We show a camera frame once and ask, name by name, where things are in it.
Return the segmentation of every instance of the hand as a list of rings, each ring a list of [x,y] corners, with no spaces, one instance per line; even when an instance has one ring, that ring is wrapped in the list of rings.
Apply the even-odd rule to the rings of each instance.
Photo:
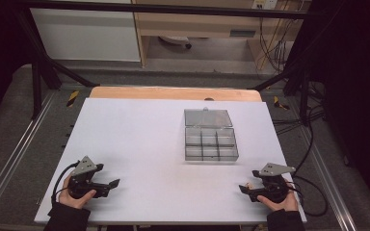
[[[296,197],[294,196],[293,191],[289,191],[286,198],[281,201],[279,204],[271,201],[270,199],[266,198],[263,195],[259,195],[257,199],[265,204],[267,207],[269,207],[273,212],[277,210],[284,209],[286,212],[288,211],[299,211],[299,203],[296,200]]]
[[[67,186],[68,186],[68,181],[70,180],[70,177],[71,175],[69,175],[66,179],[65,179],[65,182],[63,183],[63,187],[62,189],[65,189],[63,191],[60,192],[60,195],[59,195],[59,202],[61,204],[64,204],[68,207],[71,207],[71,208],[75,208],[75,209],[82,209],[83,206],[89,202],[89,200],[91,200],[93,198],[93,196],[95,195],[96,191],[95,190],[91,190],[90,192],[87,192],[83,197],[81,197],[80,199],[74,199],[73,197],[71,197],[71,195],[68,193],[68,189],[67,189]]]

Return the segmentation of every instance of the black sleeve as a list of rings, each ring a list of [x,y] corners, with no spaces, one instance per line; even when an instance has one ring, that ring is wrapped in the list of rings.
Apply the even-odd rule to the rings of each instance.
[[[269,231],[304,231],[302,217],[298,211],[278,210],[267,216]]]
[[[44,231],[85,231],[90,211],[74,209],[56,202],[48,215],[50,220]]]

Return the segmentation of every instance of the white tabletop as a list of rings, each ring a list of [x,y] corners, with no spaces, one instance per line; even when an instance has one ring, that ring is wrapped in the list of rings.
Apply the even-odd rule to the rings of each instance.
[[[233,123],[236,162],[185,161],[185,109],[227,110]],[[93,177],[119,186],[92,199],[89,222],[98,224],[252,224],[270,210],[251,203],[238,185],[267,163],[286,165],[267,106],[258,102],[86,99],[35,221],[46,223],[60,173],[89,156],[104,164]],[[283,175],[291,180],[290,174]],[[303,221],[306,221],[301,208]]]

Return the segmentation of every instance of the gray floor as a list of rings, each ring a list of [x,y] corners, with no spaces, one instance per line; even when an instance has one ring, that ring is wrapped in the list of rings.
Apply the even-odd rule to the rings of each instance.
[[[100,64],[91,68],[87,63],[82,63],[75,68],[76,72],[85,78],[104,85],[235,89],[255,86],[274,73],[271,69],[256,70],[245,41],[195,38],[191,42],[193,48],[187,50],[166,44],[158,38],[153,39],[147,67],[139,67],[138,64],[123,67]],[[1,228],[41,230],[41,226],[33,222],[39,207],[37,202],[43,197],[63,153],[67,134],[72,132],[70,125],[74,124],[85,97],[90,94],[90,89],[81,88],[67,77],[63,78],[65,87],[62,90],[45,91],[54,93],[53,103],[13,173],[8,187],[0,197]],[[31,86],[30,70],[27,68],[18,70],[0,106],[0,171],[31,121],[33,103]],[[293,110],[274,107],[274,96],[278,96],[280,102],[285,104],[298,101],[295,96],[283,97],[280,90],[282,86],[281,82],[269,90],[262,91],[263,100],[268,103],[272,119],[295,118]],[[74,89],[80,90],[79,96],[71,108],[66,107],[66,102]],[[314,106],[317,102],[311,101],[310,104]],[[319,119],[312,125],[315,143],[344,198],[357,230],[370,230],[370,192],[358,171],[344,165],[342,153],[328,122]],[[300,128],[296,128],[279,135],[278,138],[287,164],[296,166],[307,150],[304,133]],[[298,175],[322,187],[311,158],[305,162]],[[324,203],[320,194],[306,183],[300,180],[297,182],[304,192],[304,209],[312,213],[320,212]],[[307,218],[308,223],[305,225],[307,230],[341,230],[331,207],[322,217],[307,216]]]

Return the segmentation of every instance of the clear plastic organizer box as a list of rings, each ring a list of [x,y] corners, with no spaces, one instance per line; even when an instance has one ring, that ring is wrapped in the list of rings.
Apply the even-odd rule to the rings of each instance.
[[[185,160],[231,161],[239,157],[227,110],[185,110]]]

